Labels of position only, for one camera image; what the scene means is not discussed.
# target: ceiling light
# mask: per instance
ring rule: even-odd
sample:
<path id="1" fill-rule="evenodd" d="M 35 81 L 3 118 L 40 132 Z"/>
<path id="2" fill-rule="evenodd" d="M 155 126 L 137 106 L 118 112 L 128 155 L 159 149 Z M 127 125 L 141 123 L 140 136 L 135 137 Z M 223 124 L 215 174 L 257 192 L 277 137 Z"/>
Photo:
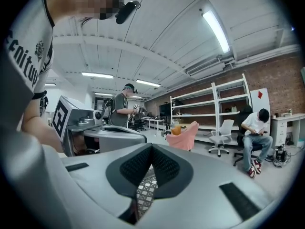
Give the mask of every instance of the ceiling light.
<path id="1" fill-rule="evenodd" d="M 161 86 L 159 84 L 155 84 L 155 83 L 151 83 L 151 82 L 145 82 L 145 81 L 141 81 L 141 80 L 137 80 L 137 83 L 142 83 L 142 84 L 146 84 L 146 85 L 150 85 L 150 86 L 156 86 L 156 87 Z"/>
<path id="2" fill-rule="evenodd" d="M 102 77 L 102 78 L 113 79 L 113 75 L 109 75 L 109 74 L 98 74 L 98 73 L 82 72 L 82 75 L 84 75 L 84 76 L 91 76 L 91 77 Z"/>
<path id="3" fill-rule="evenodd" d="M 230 51 L 230 47 L 228 44 L 228 41 L 224 35 L 224 31 L 221 28 L 217 18 L 215 17 L 215 15 L 213 14 L 213 12 L 207 11 L 207 13 L 202 15 L 206 22 L 208 22 L 208 24 L 210 25 L 211 29 L 213 30 L 215 36 L 217 37 L 219 44 L 223 50 L 224 53 L 229 52 Z"/>
<path id="4" fill-rule="evenodd" d="M 95 93 L 96 95 L 101 95 L 101 96 L 112 96 L 112 94 L 99 94 L 99 93 Z"/>

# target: red brick wall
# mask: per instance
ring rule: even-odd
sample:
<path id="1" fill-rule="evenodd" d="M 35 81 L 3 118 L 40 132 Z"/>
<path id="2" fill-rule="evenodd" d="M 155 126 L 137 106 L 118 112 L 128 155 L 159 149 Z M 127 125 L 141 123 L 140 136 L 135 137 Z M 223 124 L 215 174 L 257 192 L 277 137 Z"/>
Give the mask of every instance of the red brick wall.
<path id="1" fill-rule="evenodd" d="M 161 97 L 152 99 L 145 103 L 148 112 L 153 115 L 159 114 L 159 106 L 165 102 L 170 102 L 170 95 L 172 97 L 198 91 L 204 88 L 211 87 L 211 83 L 216 85 L 226 82 L 234 81 L 242 78 L 242 73 L 245 74 L 249 90 L 256 90 L 260 88 L 267 88 L 271 114 L 284 113 L 288 108 L 292 108 L 293 113 L 305 113 L 305 87 L 301 76 L 301 68 L 303 67 L 301 59 L 295 55 L 285 55 L 270 60 L 254 63 L 239 69 L 229 71 L 227 73 L 218 75 L 216 77 L 194 83 L 187 87 L 178 89 L 174 92 L 168 93 Z M 243 94 L 243 88 L 235 88 L 228 91 L 221 92 L 221 97 L 229 97 L 233 95 Z M 213 95 L 205 95 L 198 98 L 184 100 L 183 104 L 190 104 L 194 102 L 203 102 L 212 100 Z M 237 109 L 240 110 L 246 104 L 245 101 L 236 101 Z M 234 103 L 223 103 L 222 110 L 231 108 Z M 191 114 L 209 114 L 215 113 L 214 105 L 185 108 L 181 109 L 182 113 Z M 233 115 L 224 116 L 226 118 L 233 118 Z M 185 123 L 190 123 L 193 120 L 201 124 L 215 123 L 214 117 L 190 117 L 182 118 Z"/>

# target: red sneaker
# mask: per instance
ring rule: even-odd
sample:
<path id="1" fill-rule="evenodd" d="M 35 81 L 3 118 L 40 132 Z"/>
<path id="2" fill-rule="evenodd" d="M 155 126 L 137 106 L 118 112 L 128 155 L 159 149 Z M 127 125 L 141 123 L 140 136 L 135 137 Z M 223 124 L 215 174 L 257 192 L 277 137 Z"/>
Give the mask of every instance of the red sneaker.
<path id="1" fill-rule="evenodd" d="M 255 160 L 252 160 L 252 166 L 254 167 L 254 169 L 256 170 L 256 172 L 258 174 L 261 174 L 262 172 L 262 164 L 259 163 L 256 159 Z"/>
<path id="2" fill-rule="evenodd" d="M 254 178 L 256 176 L 256 171 L 254 170 L 254 167 L 251 166 L 251 168 L 247 171 L 249 177 Z"/>

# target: pink chair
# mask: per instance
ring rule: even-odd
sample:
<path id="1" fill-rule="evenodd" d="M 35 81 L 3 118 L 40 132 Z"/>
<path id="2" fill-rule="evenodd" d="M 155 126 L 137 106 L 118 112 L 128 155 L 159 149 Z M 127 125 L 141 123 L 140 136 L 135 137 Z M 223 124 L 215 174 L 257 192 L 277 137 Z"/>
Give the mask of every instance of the pink chair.
<path id="1" fill-rule="evenodd" d="M 168 134 L 166 136 L 166 141 L 171 147 L 191 151 L 191 149 L 194 147 L 195 136 L 197 134 L 198 128 L 199 124 L 194 121 L 185 129 L 181 129 L 180 135 Z"/>

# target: hand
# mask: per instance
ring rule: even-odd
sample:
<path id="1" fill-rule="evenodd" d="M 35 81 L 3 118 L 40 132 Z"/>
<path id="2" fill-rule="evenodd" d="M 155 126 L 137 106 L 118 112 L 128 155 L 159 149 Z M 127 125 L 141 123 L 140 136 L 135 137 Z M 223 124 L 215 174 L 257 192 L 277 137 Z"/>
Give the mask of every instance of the hand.
<path id="1" fill-rule="evenodd" d="M 257 134 L 257 132 L 254 129 L 252 129 L 252 128 L 249 131 L 251 132 L 251 134 L 254 134 L 254 135 Z"/>

